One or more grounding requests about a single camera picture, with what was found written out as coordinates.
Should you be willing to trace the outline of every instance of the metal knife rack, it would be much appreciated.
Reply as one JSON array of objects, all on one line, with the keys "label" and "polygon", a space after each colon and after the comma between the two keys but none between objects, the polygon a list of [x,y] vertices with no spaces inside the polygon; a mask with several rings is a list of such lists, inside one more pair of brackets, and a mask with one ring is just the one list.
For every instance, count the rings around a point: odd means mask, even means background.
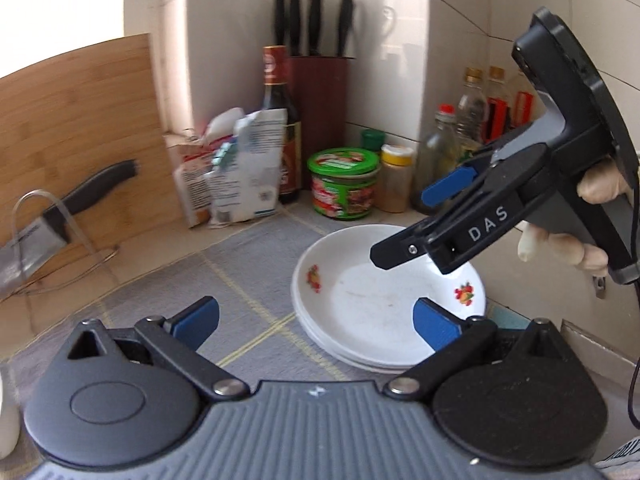
[{"label": "metal knife rack", "polygon": [[[20,209],[20,206],[27,199],[32,198],[34,196],[41,196],[43,198],[46,198],[60,210],[62,215],[65,217],[65,220],[69,225],[69,227],[71,228],[71,230],[74,232],[76,237],[78,237],[78,239],[82,242],[87,252],[91,254],[91,256],[95,259],[94,265],[89,267],[89,269],[83,271],[81,274],[78,274],[76,277],[71,278],[70,280],[67,280],[64,283],[60,283],[59,285],[41,288],[39,290],[30,290],[30,287],[34,285],[36,282],[38,282],[39,280],[41,280],[43,277],[40,277],[36,280],[31,280],[28,282],[24,275],[24,267],[22,265],[22,248],[20,246],[20,240],[18,238],[18,227],[17,227],[17,216],[18,216],[18,210]],[[116,254],[118,254],[118,250],[120,249],[119,246],[118,245],[114,246],[111,250],[111,253],[103,257],[95,249],[94,245],[91,243],[91,240],[89,240],[89,238],[86,236],[84,231],[82,231],[80,226],[76,223],[76,220],[73,218],[73,215],[69,212],[69,209],[66,208],[62,200],[60,200],[58,197],[56,197],[49,191],[46,191],[45,189],[35,189],[33,191],[25,193],[20,197],[20,200],[18,200],[18,202],[15,203],[14,209],[12,210],[12,213],[11,213],[11,233],[12,233],[12,241],[14,244],[15,261],[18,263],[18,268],[20,269],[20,276],[23,280],[23,284],[17,289],[15,289],[13,292],[11,292],[7,297],[0,298],[0,301],[10,298],[11,296],[34,296],[37,294],[45,294],[47,292],[60,290],[61,288],[71,285],[72,283],[78,282],[79,280],[81,280],[82,278],[84,278],[85,276],[93,272],[95,269],[98,269],[99,267],[102,267],[111,276],[111,279],[113,280],[114,284],[118,285],[118,280],[107,262],[111,260]]]}]

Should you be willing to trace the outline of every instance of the cleaver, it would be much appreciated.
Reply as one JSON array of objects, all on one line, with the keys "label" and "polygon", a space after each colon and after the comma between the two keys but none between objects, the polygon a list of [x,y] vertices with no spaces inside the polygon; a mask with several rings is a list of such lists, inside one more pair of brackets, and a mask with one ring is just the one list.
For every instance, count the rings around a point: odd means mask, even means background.
[{"label": "cleaver", "polygon": [[[135,160],[112,164],[85,180],[66,195],[62,202],[72,215],[78,214],[95,205],[114,187],[136,176],[136,173]],[[33,275],[71,241],[65,223],[62,212],[52,205],[18,233],[24,276],[20,275],[20,267],[16,261],[15,241],[9,241],[0,249],[0,299],[14,291],[22,284],[23,279]]]}]

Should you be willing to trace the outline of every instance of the bamboo cutting board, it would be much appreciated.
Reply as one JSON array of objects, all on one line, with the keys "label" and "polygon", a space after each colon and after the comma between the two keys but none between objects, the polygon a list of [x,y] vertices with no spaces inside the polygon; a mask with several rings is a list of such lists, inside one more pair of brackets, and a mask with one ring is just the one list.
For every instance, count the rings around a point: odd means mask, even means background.
[{"label": "bamboo cutting board", "polygon": [[[76,221],[98,249],[180,216],[162,139],[148,36],[128,36],[61,54],[0,78],[0,243],[11,237],[11,211],[26,192],[57,197],[121,160],[138,175]],[[18,227],[49,206],[31,198]],[[39,274],[86,256],[71,243]]]}]

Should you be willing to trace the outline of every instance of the white glove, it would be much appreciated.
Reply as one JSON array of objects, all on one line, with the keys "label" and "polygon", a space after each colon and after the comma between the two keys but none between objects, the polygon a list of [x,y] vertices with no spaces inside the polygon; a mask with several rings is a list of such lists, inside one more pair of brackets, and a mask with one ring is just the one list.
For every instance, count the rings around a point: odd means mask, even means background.
[{"label": "white glove", "polygon": [[[622,193],[627,194],[629,200],[632,199],[631,189],[611,159],[603,160],[588,169],[578,184],[577,192],[578,196],[590,204],[609,202]],[[583,244],[568,234],[549,234],[533,224],[527,224],[522,232],[518,243],[518,257],[523,262],[532,260],[544,242],[548,242],[552,252],[569,265],[587,270],[593,276],[607,275],[609,257],[605,251]]]}]

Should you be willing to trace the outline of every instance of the stacked plates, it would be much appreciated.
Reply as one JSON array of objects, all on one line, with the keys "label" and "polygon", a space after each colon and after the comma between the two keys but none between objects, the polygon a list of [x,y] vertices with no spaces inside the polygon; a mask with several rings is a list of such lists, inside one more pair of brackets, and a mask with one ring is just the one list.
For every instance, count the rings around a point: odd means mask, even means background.
[{"label": "stacked plates", "polygon": [[293,273],[300,325],[348,365],[398,374],[433,354],[414,330],[418,298],[431,298],[462,319],[484,315],[484,287],[471,264],[442,275],[426,256],[391,270],[371,263],[371,246],[401,230],[363,225],[332,233],[305,251]]}]

